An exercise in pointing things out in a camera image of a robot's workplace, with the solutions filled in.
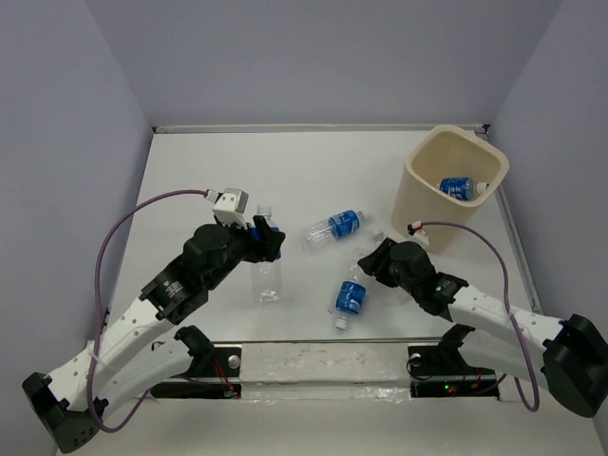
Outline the clear unlabelled bottle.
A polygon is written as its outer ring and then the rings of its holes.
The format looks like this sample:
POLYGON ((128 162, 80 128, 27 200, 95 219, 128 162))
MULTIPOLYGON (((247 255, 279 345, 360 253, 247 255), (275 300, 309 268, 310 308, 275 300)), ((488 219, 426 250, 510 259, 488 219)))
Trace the clear unlabelled bottle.
POLYGON ((371 233, 371 239, 372 239, 373 245, 375 247, 380 246, 386 238, 387 238, 387 236, 382 231, 376 230, 371 233))

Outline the blue label bottle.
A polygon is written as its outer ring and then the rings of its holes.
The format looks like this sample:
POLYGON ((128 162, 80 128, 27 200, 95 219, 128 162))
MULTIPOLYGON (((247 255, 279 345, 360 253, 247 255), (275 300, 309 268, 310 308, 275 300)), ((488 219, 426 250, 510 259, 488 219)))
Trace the blue label bottle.
POLYGON ((482 195, 489 187, 485 181, 475 181, 469 177, 449 177, 442 179, 436 188, 453 199, 472 201, 482 195))
POLYGON ((281 252, 272 262, 251 265, 252 291, 255 302, 278 302, 282 292, 281 252))
POLYGON ((344 279, 341 281, 332 307, 334 327, 346 331, 353 318, 359 316, 364 307, 371 277, 367 275, 358 262, 367 257, 371 250, 356 248, 348 262, 344 279))
POLYGON ((354 235, 370 219, 363 210, 345 210, 324 218, 309 228, 303 238, 303 248, 315 252, 331 243, 354 235))

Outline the blue label bottle front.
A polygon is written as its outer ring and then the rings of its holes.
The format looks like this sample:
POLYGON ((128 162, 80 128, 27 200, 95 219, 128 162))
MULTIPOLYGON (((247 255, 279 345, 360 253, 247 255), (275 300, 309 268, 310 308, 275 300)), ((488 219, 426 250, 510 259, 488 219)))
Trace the blue label bottle front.
POLYGON ((334 327, 346 331, 353 318, 359 316, 364 307, 371 277, 367 275, 358 262, 367 257, 371 250, 356 248, 348 262, 344 279, 341 281, 332 307, 334 327))

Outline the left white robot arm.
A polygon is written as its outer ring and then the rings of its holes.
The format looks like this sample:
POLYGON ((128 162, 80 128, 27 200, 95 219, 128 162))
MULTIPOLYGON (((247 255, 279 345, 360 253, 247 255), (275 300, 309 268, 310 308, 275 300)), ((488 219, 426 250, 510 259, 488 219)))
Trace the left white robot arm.
POLYGON ((277 259, 285 237, 263 216, 252 224, 202 225, 85 350, 50 373, 32 373, 22 389, 58 449, 83 447, 106 416, 164 379, 205 372, 215 347, 184 319, 240 262, 277 259))

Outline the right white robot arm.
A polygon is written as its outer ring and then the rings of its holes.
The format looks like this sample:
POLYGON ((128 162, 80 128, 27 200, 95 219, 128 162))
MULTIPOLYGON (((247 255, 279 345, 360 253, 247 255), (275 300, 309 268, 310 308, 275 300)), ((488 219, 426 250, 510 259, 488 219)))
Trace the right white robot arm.
POLYGON ((607 342, 593 322, 567 319, 506 305, 466 280, 435 269, 418 244, 385 239, 358 262, 362 271, 390 288, 401 288, 427 314, 463 329, 461 340, 437 350, 449 372, 464 367, 494 370, 547 390, 564 408, 593 418, 607 398, 607 342))

